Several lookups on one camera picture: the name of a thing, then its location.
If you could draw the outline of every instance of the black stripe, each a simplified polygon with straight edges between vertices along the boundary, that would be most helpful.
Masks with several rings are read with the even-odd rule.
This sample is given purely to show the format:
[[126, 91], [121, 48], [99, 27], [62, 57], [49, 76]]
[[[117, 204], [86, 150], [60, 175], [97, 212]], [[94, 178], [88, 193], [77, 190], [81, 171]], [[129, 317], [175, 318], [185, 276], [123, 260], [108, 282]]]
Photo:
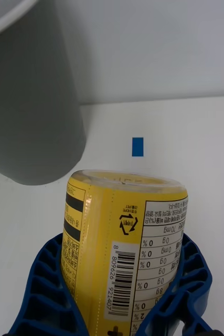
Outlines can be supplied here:
[[71, 226], [65, 219], [65, 222], [63, 224], [63, 227], [65, 228], [68, 235], [70, 235], [72, 238], [76, 239], [77, 241], [80, 241], [80, 231]]
[[66, 193], [66, 203], [75, 210], [83, 212], [84, 202]]

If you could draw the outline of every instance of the blue marker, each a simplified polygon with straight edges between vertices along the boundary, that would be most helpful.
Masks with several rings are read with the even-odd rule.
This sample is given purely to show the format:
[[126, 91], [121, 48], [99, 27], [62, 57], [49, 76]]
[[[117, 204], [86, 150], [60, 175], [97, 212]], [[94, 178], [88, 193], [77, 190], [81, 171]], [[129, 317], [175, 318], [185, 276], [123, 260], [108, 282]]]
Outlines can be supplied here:
[[132, 138], [132, 156], [143, 156], [143, 138]]

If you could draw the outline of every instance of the gray cylinder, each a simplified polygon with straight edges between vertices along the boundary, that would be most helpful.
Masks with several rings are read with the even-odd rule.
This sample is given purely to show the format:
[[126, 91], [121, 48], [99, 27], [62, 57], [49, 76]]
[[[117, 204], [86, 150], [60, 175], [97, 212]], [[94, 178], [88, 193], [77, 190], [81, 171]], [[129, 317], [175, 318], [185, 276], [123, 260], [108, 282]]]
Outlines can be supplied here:
[[41, 0], [0, 33], [0, 173], [49, 183], [76, 165], [85, 143], [54, 2]]

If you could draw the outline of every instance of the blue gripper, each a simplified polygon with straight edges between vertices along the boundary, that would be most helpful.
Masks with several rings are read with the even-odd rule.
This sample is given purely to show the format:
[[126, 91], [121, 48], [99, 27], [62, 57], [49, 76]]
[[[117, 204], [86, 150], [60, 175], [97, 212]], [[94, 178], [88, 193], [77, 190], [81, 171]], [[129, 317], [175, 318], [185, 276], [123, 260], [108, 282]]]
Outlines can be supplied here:
[[[60, 269], [62, 234], [38, 253], [29, 273], [20, 312], [9, 331], [18, 336], [89, 336]], [[183, 336], [211, 328], [201, 318], [212, 283], [197, 245], [184, 235], [175, 279], [148, 313], [135, 336], [171, 336], [179, 321]]]

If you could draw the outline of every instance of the nutrition facts label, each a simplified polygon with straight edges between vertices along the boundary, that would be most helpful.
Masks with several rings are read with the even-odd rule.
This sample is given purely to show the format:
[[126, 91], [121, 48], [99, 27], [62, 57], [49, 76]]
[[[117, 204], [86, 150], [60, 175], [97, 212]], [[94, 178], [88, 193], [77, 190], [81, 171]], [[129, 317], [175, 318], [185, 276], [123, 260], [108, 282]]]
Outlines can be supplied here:
[[179, 263], [188, 198], [146, 202], [130, 335], [174, 279]]

